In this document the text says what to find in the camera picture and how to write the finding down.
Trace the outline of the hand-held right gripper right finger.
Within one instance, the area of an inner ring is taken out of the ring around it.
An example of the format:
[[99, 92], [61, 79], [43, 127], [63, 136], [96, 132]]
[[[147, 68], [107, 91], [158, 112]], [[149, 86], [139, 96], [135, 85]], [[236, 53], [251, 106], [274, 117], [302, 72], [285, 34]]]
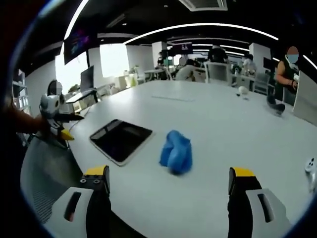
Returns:
[[229, 169], [228, 196], [229, 238], [282, 238], [291, 228], [284, 204], [251, 170]]

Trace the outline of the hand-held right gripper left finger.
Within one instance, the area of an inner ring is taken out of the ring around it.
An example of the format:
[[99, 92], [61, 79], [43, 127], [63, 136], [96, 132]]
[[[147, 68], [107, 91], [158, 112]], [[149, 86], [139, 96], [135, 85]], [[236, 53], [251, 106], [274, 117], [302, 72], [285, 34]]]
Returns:
[[108, 238], [111, 202], [109, 166], [89, 168], [52, 206], [45, 223], [54, 238]]

